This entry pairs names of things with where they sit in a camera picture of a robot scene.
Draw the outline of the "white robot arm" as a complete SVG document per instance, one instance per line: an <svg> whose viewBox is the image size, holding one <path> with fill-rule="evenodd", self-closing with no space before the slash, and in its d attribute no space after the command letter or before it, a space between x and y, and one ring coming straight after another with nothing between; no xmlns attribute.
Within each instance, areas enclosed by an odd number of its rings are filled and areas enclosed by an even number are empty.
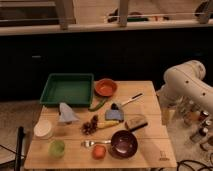
<svg viewBox="0 0 213 171"><path fill-rule="evenodd" d="M160 106L167 108L187 97L213 114L213 87L203 82L205 74L205 66L197 60L168 68L163 76L165 84L158 91Z"/></svg>

